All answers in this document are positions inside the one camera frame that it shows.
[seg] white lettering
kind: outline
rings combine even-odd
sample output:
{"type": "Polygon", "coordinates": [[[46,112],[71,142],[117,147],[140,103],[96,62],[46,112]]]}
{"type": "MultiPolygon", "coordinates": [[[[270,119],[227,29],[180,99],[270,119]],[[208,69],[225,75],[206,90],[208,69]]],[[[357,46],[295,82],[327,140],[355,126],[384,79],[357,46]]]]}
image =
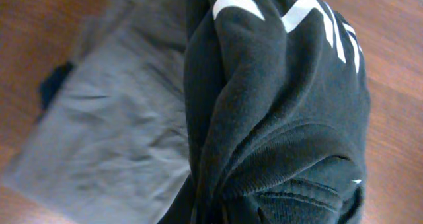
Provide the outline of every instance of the white lettering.
{"type": "Polygon", "coordinates": [[[326,39],[333,47],[333,24],[317,0],[297,0],[288,12],[281,18],[287,33],[290,33],[305,19],[312,9],[317,9],[323,16],[326,39]]]}
{"type": "Polygon", "coordinates": [[[338,22],[336,21],[336,18],[335,18],[335,15],[334,15],[332,9],[329,7],[329,5],[327,3],[326,3],[326,6],[328,7],[328,9],[330,11],[330,15],[332,16],[333,24],[335,26],[336,53],[338,54],[338,58],[342,62],[346,63],[345,53],[344,53],[344,46],[342,46],[341,36],[339,35],[338,22]]]}
{"type": "MultiPolygon", "coordinates": [[[[356,31],[350,25],[346,23],[342,23],[342,24],[345,30],[347,31],[347,33],[353,34],[354,36],[356,35],[356,31]]],[[[362,47],[358,45],[358,42],[356,39],[354,39],[354,37],[352,37],[351,35],[349,35],[349,37],[350,37],[351,45],[354,50],[354,65],[356,66],[356,73],[358,73],[358,71],[360,70],[360,54],[358,50],[360,50],[361,52],[363,52],[363,50],[362,50],[362,47]]]]}
{"type": "Polygon", "coordinates": [[[217,0],[213,6],[213,18],[216,20],[218,14],[225,8],[228,7],[238,7],[244,9],[254,15],[256,15],[261,20],[264,20],[264,16],[260,9],[258,8],[254,0],[217,0]]]}

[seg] wrinkled fabric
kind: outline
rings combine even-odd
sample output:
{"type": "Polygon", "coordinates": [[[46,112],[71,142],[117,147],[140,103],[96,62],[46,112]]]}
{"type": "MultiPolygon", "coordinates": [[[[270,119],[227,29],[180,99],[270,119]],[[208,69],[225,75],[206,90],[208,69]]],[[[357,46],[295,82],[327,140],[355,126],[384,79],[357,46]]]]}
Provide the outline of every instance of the wrinkled fabric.
{"type": "Polygon", "coordinates": [[[357,223],[370,97],[352,25],[322,0],[188,0],[187,19],[191,174],[161,224],[357,223]]]}
{"type": "Polygon", "coordinates": [[[168,5],[183,1],[112,0],[87,20],[8,187],[78,223],[158,222],[190,172],[185,32],[168,5]]]}

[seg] black hoodie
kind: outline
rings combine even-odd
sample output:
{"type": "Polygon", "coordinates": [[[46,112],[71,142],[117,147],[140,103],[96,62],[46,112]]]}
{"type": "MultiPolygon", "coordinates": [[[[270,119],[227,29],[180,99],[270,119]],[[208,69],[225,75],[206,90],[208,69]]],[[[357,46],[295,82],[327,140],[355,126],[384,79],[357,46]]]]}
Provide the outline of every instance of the black hoodie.
{"type": "Polygon", "coordinates": [[[355,223],[370,97],[321,0],[188,0],[191,175],[160,223],[355,223]]]}

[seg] wood grain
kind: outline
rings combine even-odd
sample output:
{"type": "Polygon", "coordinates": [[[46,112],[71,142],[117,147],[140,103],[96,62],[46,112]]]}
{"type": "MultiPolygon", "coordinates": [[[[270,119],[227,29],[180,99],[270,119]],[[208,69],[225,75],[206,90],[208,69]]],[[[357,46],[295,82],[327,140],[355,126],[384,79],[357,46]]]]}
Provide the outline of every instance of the wood grain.
{"type": "MultiPolygon", "coordinates": [[[[423,223],[423,0],[325,0],[356,29],[372,111],[364,223],[423,223]]],[[[0,0],[0,169],[38,113],[36,87],[105,0],[0,0]]],[[[0,224],[70,223],[0,189],[0,224]]]]}

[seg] black sweatshirt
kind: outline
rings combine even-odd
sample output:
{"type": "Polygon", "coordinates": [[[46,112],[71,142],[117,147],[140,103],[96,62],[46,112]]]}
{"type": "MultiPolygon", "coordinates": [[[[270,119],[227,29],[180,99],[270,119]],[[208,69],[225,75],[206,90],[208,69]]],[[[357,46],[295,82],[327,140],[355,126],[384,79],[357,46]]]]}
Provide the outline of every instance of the black sweatshirt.
{"type": "Polygon", "coordinates": [[[321,0],[188,0],[191,175],[161,223],[356,223],[370,108],[321,0]]]}

